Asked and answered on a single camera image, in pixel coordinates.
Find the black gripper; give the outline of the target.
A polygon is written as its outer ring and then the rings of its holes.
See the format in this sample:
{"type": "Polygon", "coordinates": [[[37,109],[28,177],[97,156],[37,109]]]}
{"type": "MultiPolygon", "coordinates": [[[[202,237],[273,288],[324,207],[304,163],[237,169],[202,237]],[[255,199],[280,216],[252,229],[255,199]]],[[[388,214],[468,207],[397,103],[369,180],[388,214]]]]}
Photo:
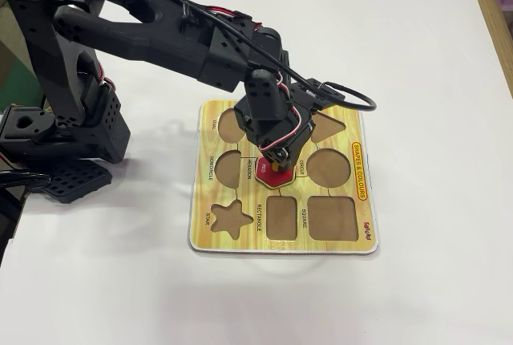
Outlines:
{"type": "Polygon", "coordinates": [[[247,96],[234,106],[237,124],[248,141],[259,148],[269,163],[276,163],[284,170],[296,166],[315,128],[312,119],[315,112],[313,100],[297,93],[293,96],[292,105],[297,112],[289,109],[283,120],[255,120],[250,113],[247,96]]]}

